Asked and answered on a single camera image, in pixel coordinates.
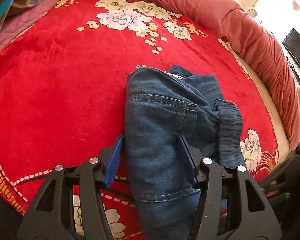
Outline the red floral blanket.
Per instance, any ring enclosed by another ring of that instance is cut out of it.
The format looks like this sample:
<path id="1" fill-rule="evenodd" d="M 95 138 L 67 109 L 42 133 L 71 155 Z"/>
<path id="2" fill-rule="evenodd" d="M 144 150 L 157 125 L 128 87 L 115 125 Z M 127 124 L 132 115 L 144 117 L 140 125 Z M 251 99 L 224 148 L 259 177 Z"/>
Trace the red floral blanket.
<path id="1" fill-rule="evenodd" d="M 251 75 L 208 23 L 146 2 L 59 0 L 0 52 L 0 198 L 18 214 L 57 164 L 76 166 L 125 130 L 126 78 L 177 64 L 214 75 L 243 117 L 240 148 L 261 180 L 278 162 Z"/>

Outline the pink quilted bed sheet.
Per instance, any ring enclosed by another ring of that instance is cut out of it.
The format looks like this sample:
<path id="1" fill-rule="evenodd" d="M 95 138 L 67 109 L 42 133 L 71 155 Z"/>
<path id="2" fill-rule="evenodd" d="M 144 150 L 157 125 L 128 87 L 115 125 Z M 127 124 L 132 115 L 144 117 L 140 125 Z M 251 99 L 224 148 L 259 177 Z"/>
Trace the pink quilted bed sheet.
<path id="1" fill-rule="evenodd" d="M 32 27 L 59 0 L 44 0 L 35 7 L 27 9 L 17 15 L 9 16 L 0 29 L 0 51 L 17 38 L 21 33 Z"/>

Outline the rust red quilted comforter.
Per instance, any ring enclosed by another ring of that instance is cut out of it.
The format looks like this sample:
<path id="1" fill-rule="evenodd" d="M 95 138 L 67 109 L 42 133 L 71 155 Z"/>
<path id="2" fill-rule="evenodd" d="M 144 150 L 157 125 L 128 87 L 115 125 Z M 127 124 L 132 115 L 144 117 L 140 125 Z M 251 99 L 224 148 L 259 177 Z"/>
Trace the rust red quilted comforter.
<path id="1" fill-rule="evenodd" d="M 253 20 L 235 0 L 138 0 L 188 16 L 226 37 L 232 49 L 262 80 L 277 108 L 294 150 L 300 141 L 300 106 L 292 71 L 274 35 Z"/>

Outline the black wall television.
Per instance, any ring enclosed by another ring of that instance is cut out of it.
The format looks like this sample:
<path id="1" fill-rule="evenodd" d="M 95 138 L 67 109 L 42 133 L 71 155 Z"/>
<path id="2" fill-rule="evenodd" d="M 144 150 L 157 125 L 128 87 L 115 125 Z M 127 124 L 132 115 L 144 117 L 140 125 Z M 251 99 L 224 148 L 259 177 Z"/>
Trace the black wall television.
<path id="1" fill-rule="evenodd" d="M 300 67 L 300 34 L 292 28 L 282 44 Z"/>

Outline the blue denim pants lace hem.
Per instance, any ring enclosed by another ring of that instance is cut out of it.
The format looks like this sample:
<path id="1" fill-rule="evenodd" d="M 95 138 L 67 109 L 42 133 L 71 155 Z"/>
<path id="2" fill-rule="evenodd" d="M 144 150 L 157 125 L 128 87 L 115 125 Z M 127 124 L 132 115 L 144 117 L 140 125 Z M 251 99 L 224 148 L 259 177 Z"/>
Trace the blue denim pants lace hem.
<path id="1" fill-rule="evenodd" d="M 186 179 L 177 142 L 219 165 L 244 165 L 243 119 L 213 75 L 175 65 L 142 67 L 127 77 L 125 149 L 129 184 L 146 239 L 187 239 L 200 197 Z"/>

